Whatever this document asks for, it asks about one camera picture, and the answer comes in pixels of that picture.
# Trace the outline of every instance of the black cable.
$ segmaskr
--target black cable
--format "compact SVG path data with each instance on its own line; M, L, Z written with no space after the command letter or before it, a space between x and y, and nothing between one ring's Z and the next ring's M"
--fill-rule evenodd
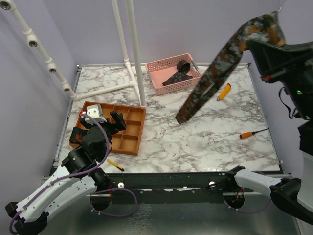
M288 117L290 118L290 119L293 119L293 116L295 115L295 113L297 112L297 109L295 108L294 110L293 110L293 112L291 112L291 108L287 105L287 104L285 104L284 102L283 102L283 100L282 100L282 98L281 98L281 93L282 93L282 90L284 90L285 92L286 92L286 88L285 87L282 87L280 90L279 90L279 92L278 92L278 97L279 97L279 99L280 99L280 101L283 103L283 105L288 109Z

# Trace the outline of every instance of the basket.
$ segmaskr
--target basket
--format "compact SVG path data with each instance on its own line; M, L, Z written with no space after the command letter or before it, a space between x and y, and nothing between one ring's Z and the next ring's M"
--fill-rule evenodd
M176 65L180 60L185 60L190 63L190 71L187 75L192 76L193 78L163 86L162 83L177 72ZM193 62L191 55L188 53L147 63L146 70L157 95L195 86L201 78L201 71L198 69L197 65Z

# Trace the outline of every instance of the wall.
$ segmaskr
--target wall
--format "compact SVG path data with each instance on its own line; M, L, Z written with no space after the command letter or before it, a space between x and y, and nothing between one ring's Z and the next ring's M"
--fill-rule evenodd
M287 44L299 44L313 40L312 9L312 0L286 1L279 13L279 21ZM287 173L292 172L293 176L301 178L303 159L299 150L300 139L297 127L305 121L288 118L288 111L281 104L277 95L278 90L282 87L281 83L265 84L259 79L260 75L254 63L250 68L278 157L283 160L283 168ZM284 97L284 101L294 107L289 97ZM313 226L302 221L300 226L303 235L313 234Z
M123 63L111 1L43 1L79 64ZM134 61L124 1L118 4ZM279 6L279 0L134 0L141 61L190 53L209 63L243 23Z
M16 0L70 84L76 64L41 0ZM10 13L0 10L0 234L9 234L4 207L23 200L52 166L69 97L46 71L40 55L27 46Z

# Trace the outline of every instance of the brown wooden box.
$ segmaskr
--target brown wooden box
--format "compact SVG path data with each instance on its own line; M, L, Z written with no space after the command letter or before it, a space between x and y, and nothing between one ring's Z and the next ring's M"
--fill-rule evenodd
M141 134L143 129L143 123L145 121L146 109L135 106L125 106L117 104L106 104L97 102L84 103L82 110L86 110L87 106L93 104L100 104L102 107L103 116L114 123L114 119L111 117L110 112L116 111L118 114L123 113L123 119L126 122L126 130L120 131L112 136L112 153L122 153L128 155L138 155ZM80 117L76 122L76 127L85 129L80 123ZM76 148L78 144L69 143L70 146Z

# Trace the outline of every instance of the purple cable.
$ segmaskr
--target purple cable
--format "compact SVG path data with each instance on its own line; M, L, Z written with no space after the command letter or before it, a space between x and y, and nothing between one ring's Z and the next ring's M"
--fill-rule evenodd
M105 132L105 130L103 129L103 127L100 125L99 122L97 122L95 119L93 119L92 117L90 117L90 116L88 116L88 115L86 115L86 114L81 114L81 116L86 117L86 118L89 118L91 121L93 121L94 124L96 124L96 125L99 127L99 129L101 130L101 132L103 133L104 138L106 139L106 143L109 143L109 142L110 142L107 133ZM51 184L45 186L42 190L40 190L31 200L29 200L29 202L28 202L27 204L25 204L25 205L23 206L23 209L26 210L27 207L28 207L32 202L34 202L44 191L46 191L51 185L55 184L56 182L58 182L58 181L60 181L60 180L63 180L63 179L67 179L67 178L69 178L69 177L76 177L76 176L88 174L89 172L96 170L96 169L99 168L99 167L105 162L105 160L108 158L109 152L110 152L110 147L109 147L109 144L107 144L107 151L106 151L106 154L105 154L103 160L102 160L98 165L96 165L95 167L93 167L93 168L91 168L91 169L89 169L89 170L85 170L85 171L82 171L82 172L80 172L80 173L75 173L75 174L70 174L70 175L62 176L62 177L60 177L60 178L57 178L57 179L54 180L54 181L51 181L51 182L50 182ZM17 232L13 231L13 223L14 223L14 221L16 220L16 218L17 218L21 213L22 213L22 211L17 212L17 213L15 214L15 216L12 218L11 222L10 222L10 228L9 228L9 230L10 230L10 233L11 233L11 234L14 234L14 235L18 234Z
M103 211L97 211L92 203L90 202L90 206L92 208L92 210L96 211L96 212L99 212L101 214L105 214L105 215L108 215L108 216L111 216L111 217L119 217L119 218L122 218L122 217L126 217L126 216L129 216L131 214L133 214L137 208L138 208L138 203L137 203L137 198L136 198L136 195L130 191L129 189L126 189L126 188L111 188L111 189L107 189L107 190L103 190L103 191L99 191L99 192L96 192L94 194L100 194L100 193L105 193L105 192L111 192L111 191L115 191L115 190L119 190L119 191L126 191L126 192L129 192L135 199L135 208L131 211L131 212L128 212L127 214L111 214L111 213L107 213L107 212L103 212Z
M235 208L231 207L225 200L224 200L224 203L228 206L228 208L232 209L233 211L244 213L244 214L257 214L257 213L261 213L261 212L266 211L270 207L270 205L272 204L272 200L270 200L269 203L263 209L260 209L257 211L249 211L249 212L235 209Z

